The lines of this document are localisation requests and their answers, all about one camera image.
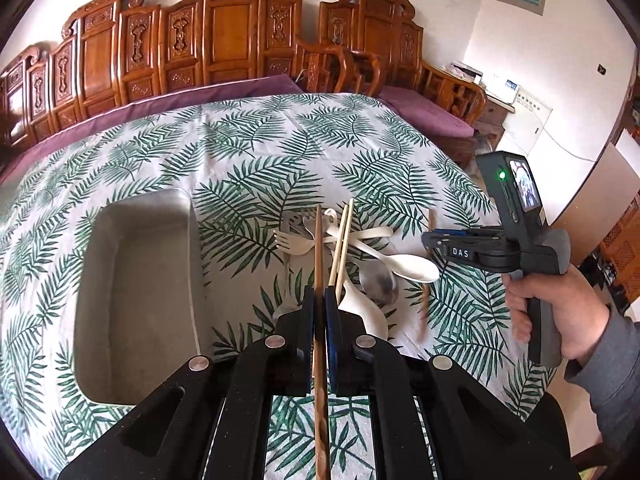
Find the person's right hand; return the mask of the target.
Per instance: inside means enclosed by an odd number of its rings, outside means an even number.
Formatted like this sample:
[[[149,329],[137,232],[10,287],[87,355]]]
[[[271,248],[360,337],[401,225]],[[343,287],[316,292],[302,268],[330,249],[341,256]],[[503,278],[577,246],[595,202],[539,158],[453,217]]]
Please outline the person's right hand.
[[[584,276],[571,264],[563,275],[534,273],[514,281],[503,274],[501,278],[515,339],[529,342],[532,336],[533,322],[527,313],[527,299],[547,301],[561,336],[562,356],[585,366],[605,332],[610,310]]]

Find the grey right sleeve forearm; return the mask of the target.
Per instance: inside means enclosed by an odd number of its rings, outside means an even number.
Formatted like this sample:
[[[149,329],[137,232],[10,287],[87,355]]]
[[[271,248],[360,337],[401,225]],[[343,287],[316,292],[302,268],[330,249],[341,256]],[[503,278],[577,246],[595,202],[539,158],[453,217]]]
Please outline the grey right sleeve forearm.
[[[608,452],[630,451],[639,440],[639,324],[612,312],[588,362],[570,360],[564,378],[589,394]]]

